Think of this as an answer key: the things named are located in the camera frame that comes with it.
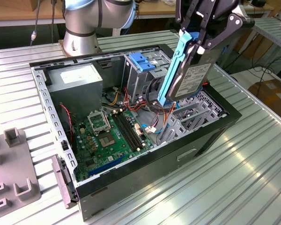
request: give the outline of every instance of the green motherboard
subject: green motherboard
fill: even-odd
[[[131,112],[125,111],[123,116],[129,120],[131,129],[136,133],[134,124],[137,124],[137,121]],[[111,127],[110,132],[102,132],[98,136],[94,135],[89,120],[73,125],[77,142],[75,157],[78,162],[76,171],[78,181],[83,181],[94,174],[153,148],[150,139],[145,134],[142,134],[138,137],[143,144],[142,149],[133,150],[121,133],[120,128],[118,128],[112,115],[108,114],[106,117]],[[95,120],[93,122],[94,127],[102,126],[102,121],[98,117]]]

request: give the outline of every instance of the yellow wire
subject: yellow wire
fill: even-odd
[[[116,93],[116,97],[114,98],[114,101],[109,105],[115,105],[117,103],[117,100],[118,100],[118,92]]]

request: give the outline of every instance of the case latch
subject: case latch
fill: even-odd
[[[52,167],[57,184],[64,201],[66,209],[74,207],[78,203],[78,196],[75,191],[70,173],[65,161],[57,155],[52,157]]]

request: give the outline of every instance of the black cable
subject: black cable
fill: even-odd
[[[234,63],[236,62],[236,60],[239,59],[239,57],[241,57],[243,55],[243,53],[252,45],[253,41],[254,41],[255,38],[253,38],[253,40],[248,44],[248,46],[230,63],[228,64],[224,70],[226,70],[231,64],[234,65]]]
[[[258,90],[257,90],[257,93],[256,93],[256,97],[258,97],[258,94],[259,94],[259,91],[260,91],[260,87],[261,87],[261,81],[262,81],[262,79],[263,79],[264,74],[266,73],[266,70],[269,69],[269,67],[270,67],[274,62],[276,62],[276,61],[279,60],[279,59],[281,59],[281,56],[280,56],[280,57],[277,57],[276,59],[274,59],[274,60],[266,67],[266,69],[264,70],[264,72],[263,72],[263,74],[262,74],[262,76],[261,76],[261,78],[260,78],[260,82],[259,82]]]
[[[147,107],[149,108],[149,110],[151,112],[156,113],[156,114],[164,114],[164,112],[166,112],[166,113],[169,112],[171,110],[171,107],[165,109],[165,108],[163,108],[160,105],[152,105],[152,103],[151,103],[151,101],[149,99],[149,93],[151,91],[152,86],[155,85],[159,80],[160,80],[160,78],[154,79],[148,85],[148,87],[146,89],[146,99],[145,100],[146,100],[146,103],[147,103]]]
[[[54,26],[54,16],[55,16],[55,4],[57,0],[51,0],[52,3],[52,22],[51,22],[51,42],[54,43],[53,39],[53,26]]]
[[[34,27],[34,31],[31,34],[31,41],[30,41],[30,46],[32,46],[32,42],[37,38],[37,21],[38,21],[38,13],[39,13],[39,5],[41,4],[41,1],[37,1],[37,16],[36,16],[36,24]]]
[[[65,20],[65,19],[66,19],[66,18],[65,18],[65,13],[66,13],[66,0],[63,0],[63,1],[62,1],[61,12],[62,12],[62,17],[63,17],[64,20]]]
[[[255,51],[254,51],[254,53],[253,53],[253,56],[252,56],[252,67],[254,67],[254,57],[255,57],[255,54],[256,54],[257,50],[259,49],[259,47],[260,47],[261,42],[263,41],[263,39],[264,39],[264,36],[262,36],[262,39],[260,40],[259,44],[257,45],[257,47],[256,47],[256,49],[255,49]]]
[[[262,56],[254,63],[254,65],[255,65],[256,63],[258,63],[259,60],[261,60],[261,58],[267,53],[267,51],[265,51],[265,52],[262,54]]]
[[[257,77],[257,78],[261,78],[261,77],[259,77],[259,76],[257,76],[257,75],[255,75],[254,73],[252,73],[250,70],[248,70],[253,76],[255,76],[255,77]]]

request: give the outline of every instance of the chip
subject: chip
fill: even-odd
[[[115,140],[111,133],[104,133],[98,136],[99,141],[103,148],[115,143]]]
[[[113,161],[113,157],[112,157],[112,156],[108,156],[107,158],[108,158],[108,160],[109,160],[110,162]]]
[[[86,165],[87,167],[89,167],[89,166],[91,166],[91,165],[93,165],[93,164],[95,164],[95,162],[94,162],[93,159],[90,159],[90,160],[88,160],[88,161],[85,161],[85,165]]]

